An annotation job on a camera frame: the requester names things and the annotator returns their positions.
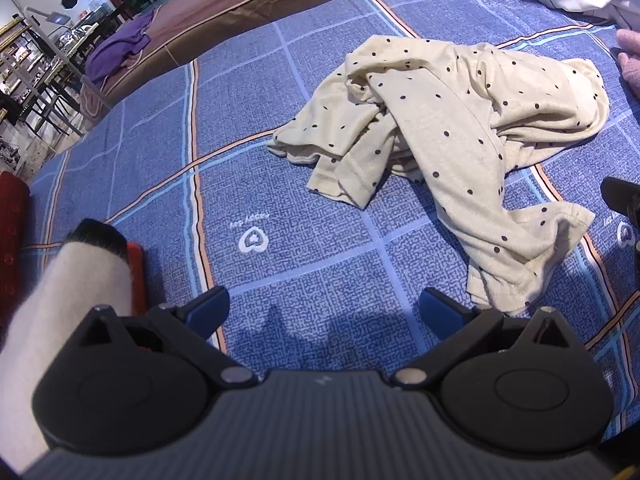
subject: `bed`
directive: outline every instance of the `bed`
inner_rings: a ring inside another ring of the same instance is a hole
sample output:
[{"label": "bed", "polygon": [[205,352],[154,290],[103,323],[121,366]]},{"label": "bed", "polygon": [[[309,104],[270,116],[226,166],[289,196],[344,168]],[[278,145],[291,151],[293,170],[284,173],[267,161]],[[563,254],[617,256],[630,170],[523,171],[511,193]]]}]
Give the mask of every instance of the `bed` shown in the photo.
[{"label": "bed", "polygon": [[638,232],[599,185],[640,176],[640,107],[620,78],[615,26],[536,0],[333,0],[226,40],[120,102],[33,185],[21,263],[33,286],[85,217],[142,244],[152,303],[181,304],[215,283],[232,297],[212,343],[269,368],[386,372],[438,341],[417,298],[434,286],[471,306],[466,256],[424,185],[389,176],[363,212],[305,188],[310,168],[265,143],[372,34],[491,42],[556,59],[590,58],[610,118],[591,141],[515,171],[505,207],[571,200],[596,214],[540,304],[569,320],[615,396],[606,437],[640,418]]}]

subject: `black object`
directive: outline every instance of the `black object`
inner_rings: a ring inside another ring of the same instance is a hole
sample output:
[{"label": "black object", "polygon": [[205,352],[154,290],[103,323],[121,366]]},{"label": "black object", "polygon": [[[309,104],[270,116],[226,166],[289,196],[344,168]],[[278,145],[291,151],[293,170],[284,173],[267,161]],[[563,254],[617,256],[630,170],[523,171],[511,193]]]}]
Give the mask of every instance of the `black object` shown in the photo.
[{"label": "black object", "polygon": [[60,0],[60,5],[65,9],[73,9],[78,4],[78,0]]},{"label": "black object", "polygon": [[129,261],[127,257],[127,239],[115,227],[92,218],[82,220],[78,227],[66,236],[65,242],[82,242],[100,247],[115,254],[125,262]]},{"label": "black object", "polygon": [[373,371],[274,370],[258,386],[205,341],[228,304],[217,287],[139,318],[95,307],[34,393],[53,451],[27,477],[613,476],[592,451],[612,395],[552,308],[528,321],[482,311],[388,381]]},{"label": "black object", "polygon": [[[612,211],[625,215],[635,227],[640,226],[640,186],[607,176],[600,184],[600,194]],[[640,242],[634,244],[636,288],[640,289]]]}]

